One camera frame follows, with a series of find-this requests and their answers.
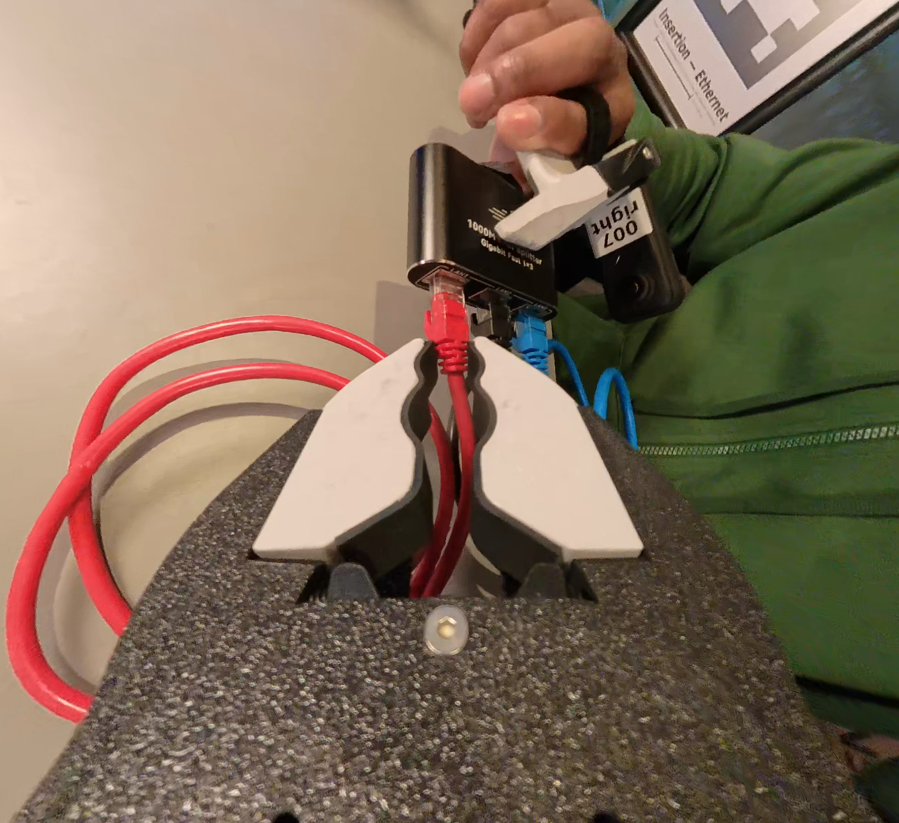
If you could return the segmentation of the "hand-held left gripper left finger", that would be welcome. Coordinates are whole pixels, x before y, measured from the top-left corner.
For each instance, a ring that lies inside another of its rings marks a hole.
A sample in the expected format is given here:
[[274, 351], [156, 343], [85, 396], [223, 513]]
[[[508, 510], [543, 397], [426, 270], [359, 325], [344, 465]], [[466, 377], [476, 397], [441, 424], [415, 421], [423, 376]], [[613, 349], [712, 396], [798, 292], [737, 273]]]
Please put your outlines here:
[[253, 544], [267, 560], [351, 561], [373, 580], [433, 534], [423, 442], [436, 351], [418, 337], [326, 404]]

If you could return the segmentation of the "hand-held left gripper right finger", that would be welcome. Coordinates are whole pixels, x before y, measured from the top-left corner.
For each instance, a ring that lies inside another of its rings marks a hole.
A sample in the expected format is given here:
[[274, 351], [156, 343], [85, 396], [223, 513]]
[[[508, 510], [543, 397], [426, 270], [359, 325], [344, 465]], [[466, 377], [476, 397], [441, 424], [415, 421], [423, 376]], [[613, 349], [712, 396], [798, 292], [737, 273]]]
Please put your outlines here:
[[644, 544], [578, 404], [489, 339], [469, 346], [476, 447], [469, 532], [523, 583], [539, 563], [635, 559]]

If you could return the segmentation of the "black ethernet splitter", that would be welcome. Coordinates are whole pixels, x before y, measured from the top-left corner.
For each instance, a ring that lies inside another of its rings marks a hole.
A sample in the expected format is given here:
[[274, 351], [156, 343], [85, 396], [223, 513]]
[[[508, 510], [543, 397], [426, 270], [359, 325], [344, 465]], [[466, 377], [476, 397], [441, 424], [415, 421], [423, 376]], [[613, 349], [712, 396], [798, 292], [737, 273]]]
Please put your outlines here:
[[503, 299], [511, 313], [556, 317], [553, 249], [534, 250], [503, 240], [497, 227], [525, 202], [511, 179], [456, 148], [429, 143], [410, 158], [407, 277], [430, 290], [448, 278], [466, 304], [487, 310]]

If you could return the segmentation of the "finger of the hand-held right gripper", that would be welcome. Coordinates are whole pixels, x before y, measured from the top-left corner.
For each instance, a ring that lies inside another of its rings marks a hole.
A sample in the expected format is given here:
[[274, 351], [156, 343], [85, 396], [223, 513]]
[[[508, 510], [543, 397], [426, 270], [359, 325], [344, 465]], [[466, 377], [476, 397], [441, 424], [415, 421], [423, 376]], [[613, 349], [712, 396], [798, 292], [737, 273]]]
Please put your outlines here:
[[574, 169], [572, 162], [548, 153], [518, 151], [516, 156], [533, 194], [496, 224], [498, 237], [509, 244], [548, 245], [610, 199], [598, 164]]

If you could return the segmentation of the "person's green jacket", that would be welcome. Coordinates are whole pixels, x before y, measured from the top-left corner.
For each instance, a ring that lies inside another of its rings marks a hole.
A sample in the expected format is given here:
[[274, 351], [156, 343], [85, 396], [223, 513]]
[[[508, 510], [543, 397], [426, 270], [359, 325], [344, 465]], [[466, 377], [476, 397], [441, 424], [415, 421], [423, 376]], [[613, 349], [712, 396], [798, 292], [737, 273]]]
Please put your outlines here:
[[897, 232], [782, 234], [622, 326], [561, 298], [588, 383], [625, 376], [641, 453], [715, 528], [813, 710], [897, 737]]

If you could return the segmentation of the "person's right forearm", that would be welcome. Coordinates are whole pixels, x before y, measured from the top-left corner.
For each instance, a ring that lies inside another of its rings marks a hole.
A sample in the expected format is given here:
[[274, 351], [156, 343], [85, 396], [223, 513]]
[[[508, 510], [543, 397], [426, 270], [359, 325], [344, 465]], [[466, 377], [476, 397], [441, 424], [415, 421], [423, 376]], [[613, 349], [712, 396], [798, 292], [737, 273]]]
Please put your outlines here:
[[803, 222], [868, 206], [897, 211], [898, 148], [858, 139], [783, 149], [752, 136], [722, 137], [663, 124], [635, 93], [626, 129], [649, 139], [661, 165], [648, 191], [680, 274], [695, 285], [715, 267]]

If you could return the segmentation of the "person's right hand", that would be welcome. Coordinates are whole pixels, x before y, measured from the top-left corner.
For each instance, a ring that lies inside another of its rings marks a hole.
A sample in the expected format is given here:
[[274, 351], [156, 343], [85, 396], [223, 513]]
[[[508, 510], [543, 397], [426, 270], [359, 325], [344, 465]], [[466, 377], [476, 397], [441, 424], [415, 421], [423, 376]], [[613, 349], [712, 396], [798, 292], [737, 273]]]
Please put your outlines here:
[[561, 97], [567, 89], [602, 96], [612, 142], [634, 116], [626, 46], [590, 0], [478, 0], [458, 53], [459, 106], [472, 128], [494, 125], [492, 162], [511, 167], [525, 151], [577, 154], [587, 116]]

